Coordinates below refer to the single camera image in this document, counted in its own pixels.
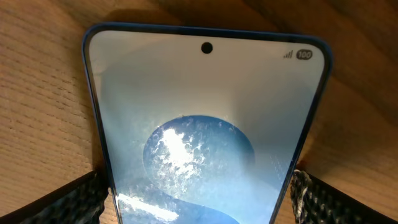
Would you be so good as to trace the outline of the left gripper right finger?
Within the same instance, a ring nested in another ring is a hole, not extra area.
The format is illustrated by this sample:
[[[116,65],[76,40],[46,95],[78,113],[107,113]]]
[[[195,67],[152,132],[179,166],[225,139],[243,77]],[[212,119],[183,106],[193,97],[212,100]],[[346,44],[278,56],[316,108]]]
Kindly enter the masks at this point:
[[[302,170],[293,173],[290,198],[296,224],[397,224]]]

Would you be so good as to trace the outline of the blue Galaxy smartphone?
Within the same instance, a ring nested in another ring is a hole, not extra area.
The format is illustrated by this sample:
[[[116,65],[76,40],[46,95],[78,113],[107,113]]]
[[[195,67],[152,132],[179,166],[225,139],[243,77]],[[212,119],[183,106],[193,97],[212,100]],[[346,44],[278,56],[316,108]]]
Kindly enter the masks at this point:
[[[322,40],[104,22],[82,55],[119,223],[273,223],[332,68]]]

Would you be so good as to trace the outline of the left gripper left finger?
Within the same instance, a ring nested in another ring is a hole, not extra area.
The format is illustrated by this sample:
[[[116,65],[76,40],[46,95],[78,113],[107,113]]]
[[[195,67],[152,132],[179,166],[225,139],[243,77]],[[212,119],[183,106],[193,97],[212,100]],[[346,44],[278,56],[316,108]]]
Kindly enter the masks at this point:
[[[108,196],[108,181],[96,171],[1,217],[8,224],[98,224]]]

